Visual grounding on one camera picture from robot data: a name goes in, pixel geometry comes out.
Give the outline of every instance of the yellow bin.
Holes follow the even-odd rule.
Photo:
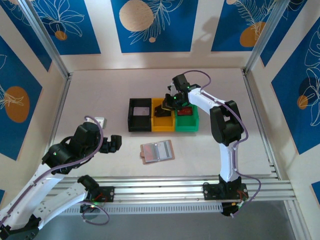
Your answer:
[[[162,104],[164,98],[152,98],[151,100],[151,131],[174,132],[176,127],[176,115],[171,111],[171,116],[156,117],[155,108]]]

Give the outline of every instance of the red object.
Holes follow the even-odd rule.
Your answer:
[[[192,114],[192,106],[184,106],[181,110],[177,111],[178,116],[190,116]]]

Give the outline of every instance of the cable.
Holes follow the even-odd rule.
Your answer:
[[[51,169],[49,169],[48,171],[45,171],[43,174],[41,174],[38,178],[36,178],[33,181],[32,185],[29,185],[24,192],[18,197],[18,199],[14,202],[14,204],[12,204],[12,206],[10,207],[9,211],[6,213],[6,216],[4,216],[2,218],[2,220],[0,221],[0,227],[3,225],[3,223],[7,220],[7,218],[10,216],[10,214],[13,212],[13,210],[16,208],[16,206],[21,202],[21,200],[25,197],[25,195],[32,189],[32,187],[36,186],[38,182],[40,182],[44,177],[46,177],[47,175],[51,174],[53,171],[55,170],[59,170],[59,169],[63,169],[63,168],[67,168],[67,167],[71,167],[77,164],[80,164],[90,158],[92,158],[101,148],[103,141],[104,141],[104,133],[103,130],[99,124],[99,122],[92,116],[85,116],[84,119],[86,120],[86,118],[89,118],[91,120],[94,121],[94,123],[98,126],[99,128],[99,132],[100,132],[100,142],[98,147],[88,156],[84,157],[83,159],[80,159],[78,161],[74,161],[74,162],[70,162],[67,164],[63,164],[63,165],[59,165],[59,166],[55,166]]]
[[[82,213],[82,215],[81,215],[83,221],[86,222],[87,224],[91,224],[91,225],[95,225],[95,226],[103,226],[103,225],[107,225],[107,224],[109,223],[109,221],[110,221],[110,216],[109,216],[109,214],[107,213],[107,211],[104,210],[103,207],[101,207],[101,206],[99,206],[99,205],[96,205],[95,203],[92,203],[92,202],[90,202],[90,201],[80,201],[80,202],[78,202],[78,203],[79,203],[79,204],[92,205],[92,206],[94,206],[95,208],[100,209],[102,212],[104,212],[105,215],[108,217],[107,221],[105,221],[105,222],[103,222],[103,223],[95,223],[95,222],[89,221],[89,220],[87,220],[87,219],[85,218],[86,210],[89,209],[89,208],[87,208],[86,210],[83,211],[83,213]]]
[[[254,193],[254,195],[247,201],[247,203],[245,205],[248,205],[249,203],[252,202],[252,200],[257,196],[257,194],[260,192],[261,190],[261,181],[256,178],[256,177],[253,177],[253,176],[250,176],[250,175],[245,175],[245,174],[242,174],[238,171],[238,169],[236,168],[236,163],[238,161],[238,159],[236,159],[236,150],[237,150],[237,147],[240,143],[243,143],[244,141],[246,141],[248,138],[249,138],[249,133],[248,133],[248,130],[245,126],[245,124],[242,122],[241,118],[229,107],[227,106],[226,104],[224,104],[223,102],[217,100],[217,99],[214,99],[213,97],[211,97],[210,95],[206,94],[205,92],[203,92],[203,89],[205,87],[207,87],[208,85],[211,84],[212,80],[211,80],[211,77],[204,71],[201,71],[201,70],[189,70],[189,71],[186,71],[184,72],[183,74],[186,74],[186,73],[190,73],[190,72],[198,72],[198,73],[202,73],[204,75],[206,75],[208,78],[209,78],[209,82],[204,85],[203,87],[200,88],[200,93],[202,95],[204,95],[205,97],[211,99],[212,101],[214,101],[215,103],[217,104],[220,104],[221,106],[223,106],[224,108],[226,108],[237,120],[238,122],[240,123],[241,127],[243,128],[244,132],[245,132],[245,138],[243,139],[240,139],[239,141],[237,141],[233,146],[232,146],[232,165],[233,165],[233,170],[241,177],[245,177],[245,178],[248,178],[248,179],[253,179],[253,180],[256,180],[259,184],[259,187],[258,189],[256,190],[256,192]],[[236,215],[238,214],[238,211],[231,215],[232,217],[235,217]]]

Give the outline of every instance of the white table surface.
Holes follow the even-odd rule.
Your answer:
[[[73,136],[84,116],[107,119],[105,137],[121,135],[122,146],[116,153],[98,153],[70,176],[141,177],[207,176],[220,173],[220,150],[211,134],[210,116],[199,111],[198,132],[128,132],[130,98],[164,98],[172,78],[188,69],[122,69],[75,71],[66,97],[54,142]],[[249,131],[249,139],[239,145],[239,170],[244,174],[271,174],[268,158],[247,94],[242,72],[238,68],[204,69],[212,83],[206,87],[211,95],[234,100]],[[186,75],[190,84],[208,82],[201,73]],[[172,140],[174,160],[143,165],[140,145]]]

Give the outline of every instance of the robotic arm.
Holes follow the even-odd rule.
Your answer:
[[[162,105],[155,108],[156,117],[168,116],[171,114],[170,111],[181,110],[183,106],[189,104],[196,105],[209,114],[211,133],[220,147],[221,170],[219,184],[203,184],[204,199],[228,200],[228,203],[222,204],[222,214],[226,216],[234,214],[239,206],[233,202],[244,201],[249,197],[246,194],[247,187],[237,173],[238,148],[234,148],[235,143],[241,139],[244,129],[237,118],[225,107],[227,106],[240,118],[237,104],[234,101],[220,100],[201,90],[197,84],[190,85],[184,74],[174,77],[168,89],[170,94],[167,93]]]
[[[79,160],[92,154],[100,146],[100,129],[97,124],[85,122],[78,126],[74,136],[66,137],[60,143],[52,145],[42,158],[34,176],[21,190],[13,201],[0,211],[0,239],[2,240],[31,240],[34,239],[42,227],[52,218],[70,206],[86,198],[96,202],[113,202],[114,188],[109,190],[108,196],[104,188],[90,176],[82,176],[70,188],[48,201],[42,202],[51,189],[61,181],[72,169],[79,168],[88,160]],[[115,153],[122,145],[122,138],[112,135],[111,141],[107,137],[102,140],[98,149],[100,153]],[[37,182],[37,179],[47,171],[49,175]]]

